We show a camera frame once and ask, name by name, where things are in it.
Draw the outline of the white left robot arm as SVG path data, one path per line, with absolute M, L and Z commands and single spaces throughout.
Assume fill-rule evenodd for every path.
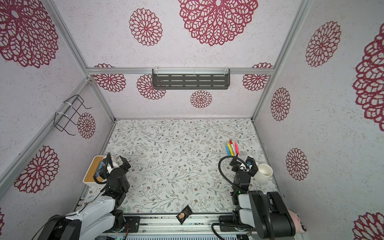
M 83 182 L 89 187 L 101 187 L 99 194 L 80 210 L 51 217 L 35 234 L 38 240 L 94 240 L 105 231 L 120 232 L 125 218 L 120 205 L 129 191 L 128 160 L 119 156 L 118 164 L 112 155 L 94 157 Z

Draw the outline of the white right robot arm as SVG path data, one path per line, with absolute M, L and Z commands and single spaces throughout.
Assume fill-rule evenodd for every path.
M 280 194 L 250 190 L 251 180 L 267 182 L 273 175 L 272 168 L 252 157 L 245 161 L 232 157 L 230 166 L 235 172 L 231 192 L 235 223 L 252 227 L 261 239 L 293 237 L 297 233 L 295 222 Z

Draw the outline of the dark metal wall shelf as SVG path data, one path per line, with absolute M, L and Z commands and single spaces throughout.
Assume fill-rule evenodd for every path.
M 230 70 L 215 72 L 152 70 L 152 85 L 156 90 L 227 90 L 230 86 Z

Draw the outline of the pink highlighter pen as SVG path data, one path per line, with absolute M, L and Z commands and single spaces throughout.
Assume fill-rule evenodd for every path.
M 233 149 L 234 149 L 234 155 L 236 156 L 236 157 L 238 157 L 239 156 L 239 148 L 238 148 L 238 145 L 237 145 L 237 142 L 236 141 L 234 141 L 234 143 L 232 144 L 232 147 L 233 147 Z

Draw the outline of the white wooden tissue box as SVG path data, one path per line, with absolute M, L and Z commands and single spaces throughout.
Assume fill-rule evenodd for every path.
M 103 160 L 107 156 L 95 156 L 83 178 L 83 183 L 87 185 L 88 187 L 96 188 L 96 187 L 101 187 L 102 185 L 97 184 L 94 181 L 93 176 L 96 174 L 97 170 L 99 169 L 100 163 L 103 163 Z

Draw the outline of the white red marker pen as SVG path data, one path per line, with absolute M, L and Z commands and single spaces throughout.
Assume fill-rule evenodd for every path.
M 236 156 L 237 152 L 236 152 L 236 148 L 235 148 L 234 142 L 232 140 L 230 140 L 229 143 L 230 143 L 232 155 Z

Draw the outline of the blue highlighter pen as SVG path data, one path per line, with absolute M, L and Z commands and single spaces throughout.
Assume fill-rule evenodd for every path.
M 228 156 L 232 156 L 231 151 L 230 151 L 230 145 L 226 145 L 226 150 L 227 150 Z

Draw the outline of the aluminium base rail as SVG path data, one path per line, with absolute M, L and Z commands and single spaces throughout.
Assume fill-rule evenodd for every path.
M 194 213 L 183 224 L 176 214 L 124 214 L 130 229 L 121 233 L 102 233 L 103 236 L 154 236 L 154 235 L 212 235 L 214 223 L 234 223 L 233 213 Z

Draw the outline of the black snack packet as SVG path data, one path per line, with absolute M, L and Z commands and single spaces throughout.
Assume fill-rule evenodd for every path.
M 178 221 L 182 225 L 185 222 L 185 220 L 189 216 L 191 216 L 192 214 L 193 214 L 193 211 L 190 208 L 190 206 L 186 206 L 185 208 L 183 208 L 183 210 L 178 215 L 176 215 L 176 218 L 178 219 Z

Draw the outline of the pink plush toy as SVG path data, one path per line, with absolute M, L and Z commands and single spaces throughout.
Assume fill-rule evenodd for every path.
M 288 210 L 293 222 L 294 222 L 294 225 L 295 225 L 295 229 L 296 229 L 296 233 L 297 234 L 304 234 L 307 232 L 307 229 L 304 227 L 304 225 L 301 223 L 300 221 L 300 218 L 299 216 L 294 213 L 293 211 L 291 210 Z

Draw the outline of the white ceramic mug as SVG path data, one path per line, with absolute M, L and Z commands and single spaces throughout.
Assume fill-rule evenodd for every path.
M 256 163 L 258 171 L 254 178 L 259 183 L 266 183 L 273 175 L 273 169 L 267 164 Z

